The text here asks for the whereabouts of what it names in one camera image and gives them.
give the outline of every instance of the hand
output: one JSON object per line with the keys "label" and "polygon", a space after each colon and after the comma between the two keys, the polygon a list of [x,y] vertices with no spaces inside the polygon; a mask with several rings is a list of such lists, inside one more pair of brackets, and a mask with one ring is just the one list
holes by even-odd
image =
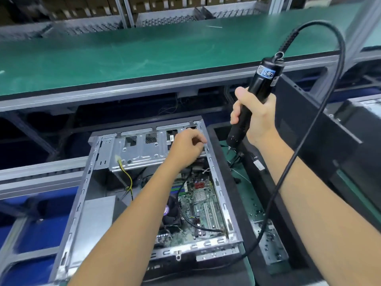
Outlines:
{"label": "hand", "polygon": [[237,87],[235,94],[238,101],[233,105],[230,123],[238,122],[241,105],[245,105],[252,112],[250,128],[246,133],[247,139],[252,145],[258,147],[261,141],[278,136],[275,128],[276,97],[274,94],[271,93],[264,104],[254,94],[248,92],[247,88]]}
{"label": "hand", "polygon": [[204,143],[207,143],[207,139],[198,129],[186,129],[176,134],[165,160],[180,171],[198,158]]}

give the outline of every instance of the person's left hand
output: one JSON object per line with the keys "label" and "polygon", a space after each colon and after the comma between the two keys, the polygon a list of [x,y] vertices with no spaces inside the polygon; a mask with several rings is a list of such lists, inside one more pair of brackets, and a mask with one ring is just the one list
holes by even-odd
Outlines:
{"label": "person's left hand", "polygon": [[186,129],[176,134],[165,160],[180,171],[198,158],[204,143],[207,143],[207,139],[198,129]]}

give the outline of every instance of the purple sticker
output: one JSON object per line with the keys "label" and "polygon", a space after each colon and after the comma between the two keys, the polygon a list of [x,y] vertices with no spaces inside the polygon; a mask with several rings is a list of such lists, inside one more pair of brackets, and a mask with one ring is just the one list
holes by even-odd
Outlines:
{"label": "purple sticker", "polygon": [[166,216],[168,213],[169,213],[169,206],[166,205],[164,210],[164,216]]}

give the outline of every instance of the motherboard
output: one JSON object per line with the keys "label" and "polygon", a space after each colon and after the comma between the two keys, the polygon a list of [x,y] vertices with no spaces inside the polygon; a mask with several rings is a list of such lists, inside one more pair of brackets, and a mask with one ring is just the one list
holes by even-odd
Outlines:
{"label": "motherboard", "polygon": [[[168,205],[169,201],[176,198],[177,192],[180,191],[178,202],[183,215],[187,216],[194,225],[199,227],[224,231],[225,225],[216,191],[208,173],[192,174],[183,187],[181,187],[182,183],[183,181],[178,179],[173,184]],[[194,241],[202,241],[203,239],[223,235],[222,233],[197,229],[187,223],[181,216],[179,216],[177,225],[163,225],[164,218],[156,236],[156,249],[193,243]]]}

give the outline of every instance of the electric screwdriver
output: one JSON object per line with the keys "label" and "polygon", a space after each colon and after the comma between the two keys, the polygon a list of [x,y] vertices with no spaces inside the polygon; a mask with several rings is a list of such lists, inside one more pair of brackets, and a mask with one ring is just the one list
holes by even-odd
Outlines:
{"label": "electric screwdriver", "polygon": [[[253,79],[250,81],[248,91],[254,94],[258,100],[265,103],[284,68],[283,52],[278,52],[273,57],[263,58],[258,66]],[[237,148],[246,135],[250,126],[251,111],[241,105],[241,113],[237,124],[233,124],[226,139],[226,143],[231,148]]]}

